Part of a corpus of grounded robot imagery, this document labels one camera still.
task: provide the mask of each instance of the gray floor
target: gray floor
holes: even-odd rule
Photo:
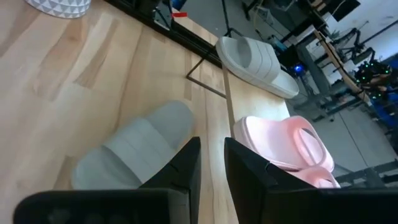
[[[254,31],[253,21],[247,21],[244,17],[241,0],[225,1],[230,26],[246,37],[260,40]],[[225,34],[226,26],[221,0],[188,0],[182,11],[187,12],[189,18],[214,35],[222,36]],[[256,24],[264,37],[273,34],[281,39],[282,35],[288,33],[288,30],[277,20],[274,21],[273,26],[266,24],[261,19],[257,19]],[[288,106],[291,115],[308,116],[309,113],[316,112],[311,107],[306,108],[306,111],[294,111],[292,109],[292,105],[305,99],[306,97],[300,94],[289,101]],[[339,166],[356,171],[393,161],[396,157],[381,128],[360,108],[342,111],[336,114],[334,119],[334,122],[324,119],[313,125],[338,164],[333,172],[335,176],[346,173]]]

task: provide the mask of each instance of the wooden table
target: wooden table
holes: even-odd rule
[[[216,41],[190,19],[178,21]],[[72,20],[48,16],[22,0],[1,1],[2,223],[11,223],[24,197],[70,189],[71,170],[92,147],[169,100],[190,107],[192,136],[201,139],[199,223],[237,223],[223,155],[224,138],[230,135],[227,102],[185,79],[199,59],[100,0],[92,1],[87,15]],[[211,63],[203,62],[193,75],[225,92],[223,72]],[[228,80],[236,118],[280,117],[271,111],[273,105],[284,106],[283,100],[234,77]]]
[[[361,89],[355,84],[355,82],[350,79],[349,75],[346,73],[346,71],[340,66],[344,65],[344,63],[341,61],[341,59],[338,57],[338,54],[335,50],[335,48],[330,44],[326,43],[324,40],[325,38],[322,36],[319,31],[315,30],[313,31],[315,37],[320,41],[322,47],[325,49],[325,52],[327,56],[330,58],[331,62],[333,65],[337,68],[337,70],[340,72],[341,77],[343,77],[343,81],[346,83],[346,85],[354,92],[354,93],[359,93]],[[362,99],[365,103],[369,104],[370,99],[365,92],[362,92],[358,95],[360,99]]]

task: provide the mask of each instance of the floor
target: floor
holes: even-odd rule
[[[196,55],[103,1],[74,20],[23,1],[0,6],[2,223],[24,197],[69,189],[79,158],[169,100],[191,108],[192,135],[201,139],[199,223],[237,223],[224,168],[226,100],[185,79]],[[221,70],[208,62],[195,76],[224,90]]]
[[[254,31],[253,21],[247,21],[241,9],[241,0],[225,0],[228,19],[231,27],[234,27],[245,36],[260,40]],[[225,19],[221,0],[188,0],[182,11],[188,12],[189,18],[208,29],[216,36],[222,36],[226,32]],[[256,21],[257,28],[264,37],[288,33],[287,29],[275,20],[270,26],[261,19]],[[313,108],[306,111],[294,111],[293,105],[305,100],[306,97],[299,95],[288,101],[290,114],[306,116]],[[344,110],[334,117],[334,122],[327,119],[314,123],[314,127],[323,139],[325,145],[339,165],[334,171],[335,176],[346,174],[340,167],[356,171],[369,166],[376,166],[385,162],[393,161],[396,153],[383,134],[381,128],[372,121],[360,108]]]

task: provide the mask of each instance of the gray slide sandal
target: gray slide sandal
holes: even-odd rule
[[[77,190],[136,189],[163,168],[190,137],[193,115],[171,101],[146,118],[136,118],[91,150],[72,173]]]

